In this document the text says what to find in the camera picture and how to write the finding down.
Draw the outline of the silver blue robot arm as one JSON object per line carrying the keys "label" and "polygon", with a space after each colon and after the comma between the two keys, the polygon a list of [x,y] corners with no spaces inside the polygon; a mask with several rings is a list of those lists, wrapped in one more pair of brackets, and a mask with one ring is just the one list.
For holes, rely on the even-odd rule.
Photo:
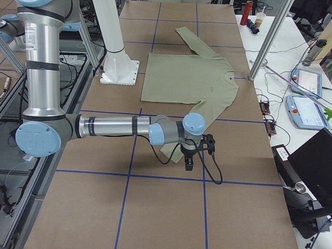
{"label": "silver blue robot arm", "polygon": [[60,106],[60,30],[83,26],[79,1],[18,1],[17,13],[25,27],[29,104],[16,143],[26,154],[47,157],[70,140],[86,136],[142,136],[151,146],[174,143],[193,168],[193,156],[204,146],[205,120],[190,113],[181,121],[167,116],[87,117],[67,114]]}

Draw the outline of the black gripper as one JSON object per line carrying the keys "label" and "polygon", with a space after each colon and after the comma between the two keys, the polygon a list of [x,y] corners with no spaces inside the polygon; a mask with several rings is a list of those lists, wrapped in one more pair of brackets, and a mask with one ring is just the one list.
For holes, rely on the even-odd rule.
{"label": "black gripper", "polygon": [[193,156],[195,155],[195,149],[187,149],[183,145],[181,145],[181,152],[185,157],[185,170],[192,171],[193,170]]}

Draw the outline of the grey robot arm at edge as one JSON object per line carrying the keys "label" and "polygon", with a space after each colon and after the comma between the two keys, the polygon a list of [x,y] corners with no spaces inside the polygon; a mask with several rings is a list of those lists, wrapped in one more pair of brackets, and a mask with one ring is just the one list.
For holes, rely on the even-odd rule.
{"label": "grey robot arm at edge", "polygon": [[18,50],[25,50],[25,28],[18,16],[1,16],[1,39],[6,44],[13,44]]}

